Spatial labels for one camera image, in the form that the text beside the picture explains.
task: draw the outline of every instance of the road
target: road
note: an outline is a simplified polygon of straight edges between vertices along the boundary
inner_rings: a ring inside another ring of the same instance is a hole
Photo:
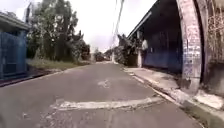
[[[150,103],[148,98],[159,100]],[[2,128],[200,128],[114,64],[78,67],[2,87],[0,102]]]

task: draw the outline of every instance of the painted line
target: painted line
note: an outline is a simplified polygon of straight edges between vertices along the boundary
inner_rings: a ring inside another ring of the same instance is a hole
[[[129,101],[110,101],[110,102],[70,102],[70,101],[56,101],[51,105],[53,109],[67,111],[80,109],[117,109],[117,108],[138,108],[154,103],[164,101],[161,97],[146,98],[141,100]]]
[[[134,77],[137,81],[139,81],[139,82],[141,82],[141,83],[143,83],[143,84],[145,83],[144,80],[140,79],[140,78],[137,77],[137,76],[132,76],[132,77]]]
[[[109,83],[108,79],[98,82],[97,85],[99,85],[103,88],[110,88],[110,83]]]

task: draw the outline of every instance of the gate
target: gate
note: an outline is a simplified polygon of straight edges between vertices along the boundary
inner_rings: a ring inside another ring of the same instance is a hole
[[[23,38],[0,33],[0,79],[26,72],[26,45]]]

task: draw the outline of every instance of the white sky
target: white sky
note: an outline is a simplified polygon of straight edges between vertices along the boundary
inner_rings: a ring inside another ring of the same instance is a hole
[[[0,0],[0,10],[15,12],[22,19],[24,9],[29,2],[41,0]],[[77,31],[82,30],[86,43],[91,45],[91,51],[99,48],[106,51],[111,46],[113,23],[116,22],[116,0],[69,0],[74,11],[77,11]],[[128,35],[156,0],[125,0],[119,25],[119,33]]]

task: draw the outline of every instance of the concrete pillar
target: concrete pillar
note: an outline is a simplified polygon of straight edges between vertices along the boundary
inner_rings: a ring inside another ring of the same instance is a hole
[[[113,63],[116,62],[116,61],[115,61],[115,54],[114,54],[114,52],[112,52],[112,55],[111,55],[111,61],[112,61]]]
[[[142,68],[142,54],[141,50],[138,50],[138,60],[137,60],[138,68]]]
[[[90,61],[93,62],[93,63],[96,62],[94,53],[91,53],[91,54],[90,54]]]
[[[179,8],[183,41],[183,79],[191,81],[189,89],[197,91],[201,78],[201,35],[193,0],[176,0]]]

